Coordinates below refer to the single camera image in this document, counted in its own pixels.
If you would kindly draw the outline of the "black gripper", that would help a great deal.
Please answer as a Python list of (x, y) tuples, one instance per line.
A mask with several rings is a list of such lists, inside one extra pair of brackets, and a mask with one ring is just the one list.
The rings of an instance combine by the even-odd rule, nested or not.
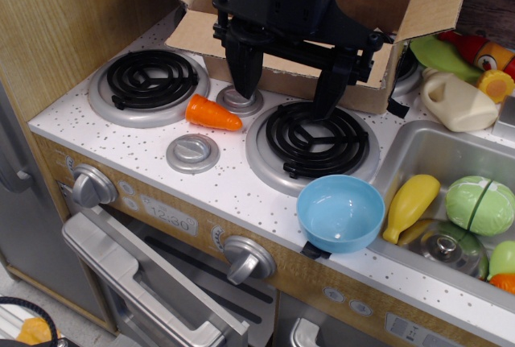
[(336, 0), (212, 0), (214, 36), (225, 48), (235, 90), (253, 96), (270, 54), (322, 70), (312, 119), (328, 119), (348, 85), (366, 82), (383, 40), (349, 18)]

